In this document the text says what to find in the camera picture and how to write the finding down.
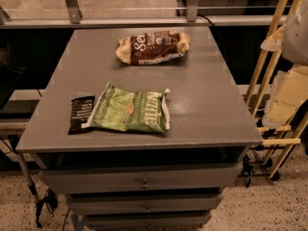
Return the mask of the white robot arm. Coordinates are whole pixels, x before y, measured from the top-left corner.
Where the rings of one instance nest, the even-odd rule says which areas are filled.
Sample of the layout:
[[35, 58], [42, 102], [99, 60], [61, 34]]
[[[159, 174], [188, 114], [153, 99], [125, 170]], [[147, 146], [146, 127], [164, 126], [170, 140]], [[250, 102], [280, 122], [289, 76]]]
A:
[[308, 0], [262, 42], [261, 48], [281, 50], [282, 57], [294, 64], [287, 72], [279, 70], [270, 88], [262, 123], [276, 129], [308, 99]]

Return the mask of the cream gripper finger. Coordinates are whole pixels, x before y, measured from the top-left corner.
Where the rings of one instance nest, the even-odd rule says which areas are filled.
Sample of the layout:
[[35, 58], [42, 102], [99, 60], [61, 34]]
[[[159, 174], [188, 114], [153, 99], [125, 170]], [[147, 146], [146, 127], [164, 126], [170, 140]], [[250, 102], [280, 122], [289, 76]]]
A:
[[261, 44], [263, 50], [270, 52], [278, 51], [282, 48], [282, 40], [284, 37], [286, 25], [283, 24], [277, 30], [275, 30], [270, 36], [268, 36]]

